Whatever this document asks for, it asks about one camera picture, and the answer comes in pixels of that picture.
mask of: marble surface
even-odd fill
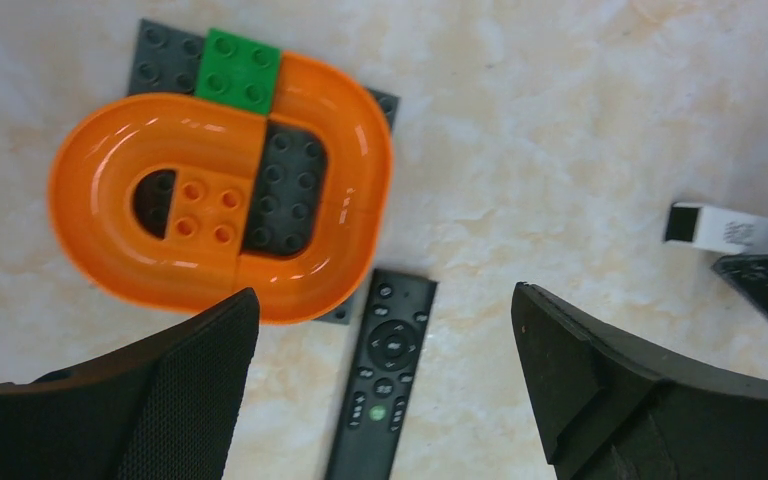
[[[49,230],[66,133],[126,89],[148,16],[237,31],[401,95],[380,265],[439,280],[393,478],[554,478],[514,283],[768,379],[768,323],[667,206],[768,215],[768,0],[0,0],[0,382],[182,320],[93,288]],[[226,478],[320,478],[353,328],[264,327]]]

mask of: green building block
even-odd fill
[[[281,50],[212,28],[204,42],[195,95],[267,115],[280,66]]]

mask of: curved orange track piece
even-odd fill
[[[386,120],[343,73],[285,52],[269,118],[319,137],[328,168],[313,236],[292,258],[239,252],[266,117],[152,93],[110,104],[66,138],[49,180],[49,214],[71,260],[107,291],[142,305],[199,311],[254,287],[267,323],[323,315],[363,280],[392,169]],[[177,171],[166,236],[137,222],[139,181]]]

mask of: green button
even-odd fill
[[[381,420],[384,420],[384,417],[386,416],[387,409],[384,408],[383,405],[376,405],[369,409],[369,418],[371,418],[373,422],[380,422]]]

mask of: black remote control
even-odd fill
[[[405,421],[437,282],[375,270],[326,480],[386,480]]]

